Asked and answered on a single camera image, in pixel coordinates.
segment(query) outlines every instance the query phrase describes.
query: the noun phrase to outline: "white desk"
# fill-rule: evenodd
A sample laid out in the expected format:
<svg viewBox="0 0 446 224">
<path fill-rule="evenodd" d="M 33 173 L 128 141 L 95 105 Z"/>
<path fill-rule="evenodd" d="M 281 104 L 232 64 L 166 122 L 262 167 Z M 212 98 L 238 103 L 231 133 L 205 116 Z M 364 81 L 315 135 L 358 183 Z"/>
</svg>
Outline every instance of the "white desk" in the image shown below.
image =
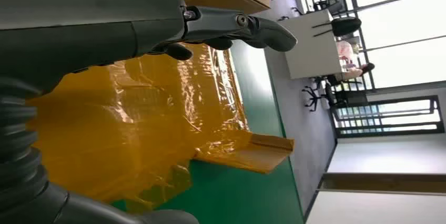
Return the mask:
<svg viewBox="0 0 446 224">
<path fill-rule="evenodd" d="M 342 72 L 333 32 L 313 37 L 330 30 L 331 24 L 317 28 L 313 26 L 331 20 L 328 10 L 324 10 L 279 22 L 298 40 L 297 45 L 285 53 L 292 79 Z"/>
</svg>

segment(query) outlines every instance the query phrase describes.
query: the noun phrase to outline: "metal screw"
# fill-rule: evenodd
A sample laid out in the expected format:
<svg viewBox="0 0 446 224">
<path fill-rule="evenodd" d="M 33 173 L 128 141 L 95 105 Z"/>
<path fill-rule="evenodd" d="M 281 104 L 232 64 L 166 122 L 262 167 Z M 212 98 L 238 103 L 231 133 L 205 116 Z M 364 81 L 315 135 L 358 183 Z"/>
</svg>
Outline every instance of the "metal screw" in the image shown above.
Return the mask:
<svg viewBox="0 0 446 224">
<path fill-rule="evenodd" d="M 183 16 L 184 16 L 184 19 L 186 19 L 186 20 L 192 20 L 192 19 L 197 18 L 197 15 L 195 14 L 194 11 L 185 11 L 183 13 Z"/>
<path fill-rule="evenodd" d="M 240 27 L 248 26 L 248 18 L 245 15 L 237 15 L 236 21 Z"/>
</svg>

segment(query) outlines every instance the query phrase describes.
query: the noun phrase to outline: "white wall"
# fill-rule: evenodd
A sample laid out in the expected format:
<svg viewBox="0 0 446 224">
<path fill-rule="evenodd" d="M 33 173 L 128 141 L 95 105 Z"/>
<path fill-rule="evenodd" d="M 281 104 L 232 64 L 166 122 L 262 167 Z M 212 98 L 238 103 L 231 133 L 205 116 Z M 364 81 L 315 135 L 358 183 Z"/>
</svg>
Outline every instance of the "white wall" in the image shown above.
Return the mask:
<svg viewBox="0 0 446 224">
<path fill-rule="evenodd" d="M 327 172 L 446 174 L 446 139 L 438 136 L 338 144 Z"/>
<path fill-rule="evenodd" d="M 307 224 L 443 224 L 446 196 L 319 192 Z"/>
<path fill-rule="evenodd" d="M 446 119 L 446 88 L 371 95 L 369 101 L 438 95 Z M 340 138 L 328 172 L 446 174 L 446 134 Z"/>
</svg>

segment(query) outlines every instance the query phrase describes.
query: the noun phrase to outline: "metal window grille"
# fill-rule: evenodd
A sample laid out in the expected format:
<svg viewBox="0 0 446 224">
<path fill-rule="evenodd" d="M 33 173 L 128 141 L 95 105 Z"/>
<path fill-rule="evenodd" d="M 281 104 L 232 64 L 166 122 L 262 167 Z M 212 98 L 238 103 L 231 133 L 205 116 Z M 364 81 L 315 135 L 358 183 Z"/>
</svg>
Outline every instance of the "metal window grille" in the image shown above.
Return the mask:
<svg viewBox="0 0 446 224">
<path fill-rule="evenodd" d="M 374 101 L 333 112 L 339 138 L 444 133 L 438 96 Z"/>
</svg>

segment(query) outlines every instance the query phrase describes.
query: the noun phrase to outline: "gray floor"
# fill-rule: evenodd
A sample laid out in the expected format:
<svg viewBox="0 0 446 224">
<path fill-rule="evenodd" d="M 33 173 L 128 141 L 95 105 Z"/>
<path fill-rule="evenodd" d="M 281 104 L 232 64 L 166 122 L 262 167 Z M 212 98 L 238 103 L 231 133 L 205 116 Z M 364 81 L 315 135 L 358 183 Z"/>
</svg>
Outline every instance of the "gray floor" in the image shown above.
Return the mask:
<svg viewBox="0 0 446 224">
<path fill-rule="evenodd" d="M 304 107 L 308 96 L 301 90 L 310 80 L 291 80 L 283 53 L 267 49 L 266 60 L 286 135 L 295 140 L 291 165 L 306 212 L 335 145 L 329 113 L 322 107 L 312 113 Z"/>
</svg>

